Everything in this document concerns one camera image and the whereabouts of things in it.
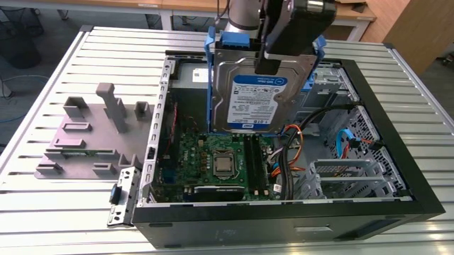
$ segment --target gray tabletop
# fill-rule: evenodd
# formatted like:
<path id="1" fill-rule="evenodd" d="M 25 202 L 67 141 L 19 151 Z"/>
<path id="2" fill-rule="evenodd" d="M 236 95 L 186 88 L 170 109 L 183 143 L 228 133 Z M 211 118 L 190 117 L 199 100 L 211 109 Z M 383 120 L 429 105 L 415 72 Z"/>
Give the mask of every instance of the gray tabletop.
<path id="1" fill-rule="evenodd" d="M 203 51 L 196 32 L 95 27 L 80 32 L 0 156 L 0 254 L 152 252 L 135 229 L 107 229 L 115 181 L 37 180 L 35 167 L 68 96 L 100 103 L 99 82 L 124 104 L 155 102 L 166 50 Z M 454 125 L 398 53 L 382 44 L 329 41 L 326 57 L 355 60 L 446 213 L 365 240 L 212 248 L 168 253 L 454 253 Z"/>

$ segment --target connector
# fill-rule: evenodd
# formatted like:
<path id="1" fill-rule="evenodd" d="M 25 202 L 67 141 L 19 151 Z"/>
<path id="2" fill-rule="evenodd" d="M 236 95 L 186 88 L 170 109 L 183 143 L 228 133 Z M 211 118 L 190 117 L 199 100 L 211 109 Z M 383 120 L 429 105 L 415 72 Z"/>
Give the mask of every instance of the connector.
<path id="1" fill-rule="evenodd" d="M 359 145 L 361 145 L 361 139 L 359 138 L 349 139 L 350 148 L 359 148 Z"/>
<path id="2" fill-rule="evenodd" d="M 385 146 L 385 143 L 382 141 L 373 141 L 369 144 L 369 149 L 370 150 L 379 150 Z"/>

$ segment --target metal bracket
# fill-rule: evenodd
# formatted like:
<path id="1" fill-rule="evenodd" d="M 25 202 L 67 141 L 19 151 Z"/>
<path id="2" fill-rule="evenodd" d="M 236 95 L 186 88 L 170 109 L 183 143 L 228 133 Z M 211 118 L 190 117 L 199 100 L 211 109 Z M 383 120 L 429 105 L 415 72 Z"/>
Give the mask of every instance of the metal bracket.
<path id="1" fill-rule="evenodd" d="M 134 227 L 132 212 L 138 196 L 140 171 L 135 167 L 124 168 L 118 183 L 114 185 L 110 202 L 112 204 L 107 227 Z"/>

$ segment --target sticker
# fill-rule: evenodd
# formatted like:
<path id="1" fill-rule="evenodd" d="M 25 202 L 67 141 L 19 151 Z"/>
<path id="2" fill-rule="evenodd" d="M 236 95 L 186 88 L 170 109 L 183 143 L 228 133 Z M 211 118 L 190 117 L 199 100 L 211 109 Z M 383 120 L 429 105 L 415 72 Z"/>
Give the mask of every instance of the sticker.
<path id="1" fill-rule="evenodd" d="M 208 69 L 207 68 L 194 69 L 192 82 L 208 82 Z"/>
<path id="2" fill-rule="evenodd" d="M 230 97 L 227 122 L 235 128 L 264 127 L 272 121 L 276 94 L 286 89 L 287 78 L 236 75 Z"/>
<path id="3" fill-rule="evenodd" d="M 156 4 L 138 4 L 139 7 L 154 7 L 158 8 Z"/>
<path id="4" fill-rule="evenodd" d="M 275 184 L 272 186 L 272 191 L 280 193 L 282 192 L 282 186 L 279 184 Z"/>

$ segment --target ram slot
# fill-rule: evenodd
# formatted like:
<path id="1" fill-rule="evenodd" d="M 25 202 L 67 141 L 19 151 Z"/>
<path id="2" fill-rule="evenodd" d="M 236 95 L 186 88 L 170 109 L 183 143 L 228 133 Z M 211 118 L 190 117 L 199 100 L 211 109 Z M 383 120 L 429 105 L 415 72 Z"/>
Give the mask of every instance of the ram slot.
<path id="1" fill-rule="evenodd" d="M 246 161 L 246 171 L 247 171 L 247 185 L 248 192 L 254 194 L 258 192 L 258 179 L 255 175 L 255 167 L 254 167 L 254 154 L 252 154 L 252 141 L 250 136 L 244 136 L 243 139 L 244 144 L 244 161 Z"/>
<path id="2" fill-rule="evenodd" d="M 259 143 L 259 137 L 252 137 L 252 154 L 254 154 L 254 172 L 256 178 L 256 185 L 259 193 L 264 195 L 266 190 L 266 173 L 263 169 L 263 157 L 262 157 L 262 147 Z"/>

